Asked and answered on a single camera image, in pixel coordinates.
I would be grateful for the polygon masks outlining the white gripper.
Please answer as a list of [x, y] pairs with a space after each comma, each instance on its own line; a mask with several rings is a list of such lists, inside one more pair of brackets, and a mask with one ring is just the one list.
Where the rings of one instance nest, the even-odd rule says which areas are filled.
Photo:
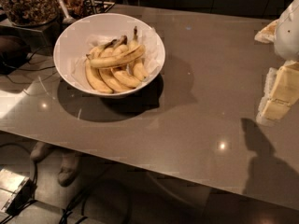
[[254, 40], [274, 42], [275, 52], [286, 61], [279, 69], [270, 68], [266, 75], [263, 97], [256, 121], [272, 126], [282, 120], [299, 100], [299, 0], [293, 0], [278, 20], [271, 21]]

